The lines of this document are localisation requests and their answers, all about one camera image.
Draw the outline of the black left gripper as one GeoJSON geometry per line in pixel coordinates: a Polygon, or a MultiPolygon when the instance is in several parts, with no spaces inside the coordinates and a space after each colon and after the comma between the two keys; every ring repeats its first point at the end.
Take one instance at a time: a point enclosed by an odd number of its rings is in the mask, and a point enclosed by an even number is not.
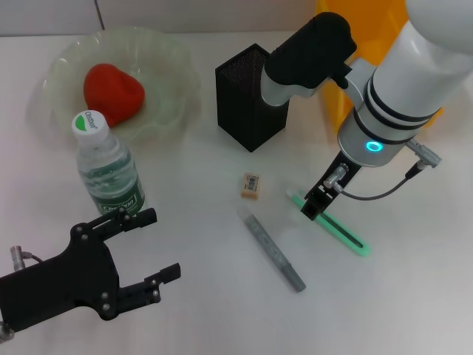
{"type": "MultiPolygon", "coordinates": [[[[92,223],[72,227],[69,245],[61,254],[1,278],[3,321],[12,329],[27,329],[77,307],[113,320],[118,316],[119,277],[104,240],[156,222],[153,208],[131,215],[118,207],[92,223]]],[[[159,303],[160,284],[180,277],[180,264],[175,263],[143,282],[120,288],[120,307],[159,303]]]]}

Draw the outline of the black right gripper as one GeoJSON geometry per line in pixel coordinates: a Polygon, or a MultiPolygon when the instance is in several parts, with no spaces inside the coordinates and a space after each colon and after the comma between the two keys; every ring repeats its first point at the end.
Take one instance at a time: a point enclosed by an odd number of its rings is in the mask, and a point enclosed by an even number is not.
{"type": "Polygon", "coordinates": [[[315,220],[338,196],[339,188],[344,188],[355,177],[361,166],[339,152],[327,171],[304,197],[301,212],[310,220],[315,220]]]}

